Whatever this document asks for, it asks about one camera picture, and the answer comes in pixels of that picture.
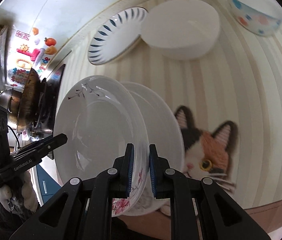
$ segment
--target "blue cabinet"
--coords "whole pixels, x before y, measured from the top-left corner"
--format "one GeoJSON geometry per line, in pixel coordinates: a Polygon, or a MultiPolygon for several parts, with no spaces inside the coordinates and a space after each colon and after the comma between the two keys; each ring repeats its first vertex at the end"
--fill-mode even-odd
{"type": "Polygon", "coordinates": [[[52,179],[39,164],[36,166],[36,168],[41,196],[43,202],[46,203],[46,201],[48,201],[48,199],[52,197],[54,193],[61,188],[61,186],[57,184],[57,182],[55,182],[55,180],[52,179]]]}
{"type": "Polygon", "coordinates": [[[53,196],[53,194],[42,196],[43,203],[45,204],[52,196],[53,196]]]}

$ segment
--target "pot handle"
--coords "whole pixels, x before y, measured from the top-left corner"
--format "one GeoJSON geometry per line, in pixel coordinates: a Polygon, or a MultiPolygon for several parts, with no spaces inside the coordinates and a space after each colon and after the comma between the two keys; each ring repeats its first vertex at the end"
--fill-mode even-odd
{"type": "Polygon", "coordinates": [[[7,107],[7,110],[9,111],[10,114],[12,114],[11,110],[10,110],[10,107],[11,107],[11,101],[13,100],[12,97],[9,98],[9,102],[8,102],[8,107],[7,107]]]}

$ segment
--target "cat nose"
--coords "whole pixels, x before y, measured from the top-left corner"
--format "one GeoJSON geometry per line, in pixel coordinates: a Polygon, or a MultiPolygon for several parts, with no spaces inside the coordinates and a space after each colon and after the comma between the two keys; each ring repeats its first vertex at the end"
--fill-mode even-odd
{"type": "Polygon", "coordinates": [[[194,168],[193,164],[191,164],[191,163],[188,163],[186,166],[188,167],[189,170],[194,168]]]}

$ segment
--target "calico cat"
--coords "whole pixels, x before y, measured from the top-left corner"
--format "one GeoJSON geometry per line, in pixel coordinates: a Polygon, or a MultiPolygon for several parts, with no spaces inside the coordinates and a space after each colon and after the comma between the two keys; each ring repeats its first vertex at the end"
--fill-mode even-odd
{"type": "MultiPolygon", "coordinates": [[[[195,127],[191,110],[180,106],[175,117],[181,129],[185,148],[185,165],[182,172],[189,178],[201,180],[212,178],[226,191],[232,191],[234,183],[225,180],[230,163],[229,154],[237,138],[237,125],[234,122],[222,123],[213,133],[195,127]]],[[[170,216],[170,203],[161,212],[170,216]]]]}

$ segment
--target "stacked plates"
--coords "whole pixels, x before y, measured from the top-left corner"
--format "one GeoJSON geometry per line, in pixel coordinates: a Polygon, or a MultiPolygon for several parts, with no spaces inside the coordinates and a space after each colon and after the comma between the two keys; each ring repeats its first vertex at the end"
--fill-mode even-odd
{"type": "Polygon", "coordinates": [[[181,170],[184,146],[177,121],[165,102],[152,90],[104,76],[79,81],[63,99],[54,134],[64,133],[68,142],[55,150],[58,173],[63,183],[73,177],[93,178],[111,168],[133,143],[134,166],[128,199],[114,199],[112,216],[136,216],[160,208],[148,178],[149,144],[158,155],[181,170]]]}

